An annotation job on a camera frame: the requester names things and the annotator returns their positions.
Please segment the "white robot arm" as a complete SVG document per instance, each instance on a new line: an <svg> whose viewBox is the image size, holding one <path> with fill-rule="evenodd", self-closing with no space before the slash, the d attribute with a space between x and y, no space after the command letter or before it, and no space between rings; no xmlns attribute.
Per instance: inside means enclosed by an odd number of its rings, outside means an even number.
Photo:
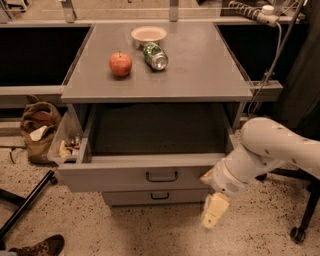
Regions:
<svg viewBox="0 0 320 256"><path fill-rule="evenodd" d="M240 142L200 178L214 190L206 197L202 225L213 228L228 209L231 197L244 191L255 177L285 163L318 178L320 142L302 137L269 118L247 121L241 128Z"/></svg>

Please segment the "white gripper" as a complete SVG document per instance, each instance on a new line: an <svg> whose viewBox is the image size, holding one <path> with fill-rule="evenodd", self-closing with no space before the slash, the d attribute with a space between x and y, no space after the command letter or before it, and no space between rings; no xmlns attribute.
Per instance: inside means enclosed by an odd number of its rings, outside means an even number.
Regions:
<svg viewBox="0 0 320 256"><path fill-rule="evenodd" d="M228 197L235 197L243 192L248 187L248 184L238 180L228 170L225 158L222 158L209 171L203 174L200 177L200 181L211 186L216 192L206 197L201 215L202 226L206 229L211 229L229 208Z"/></svg>

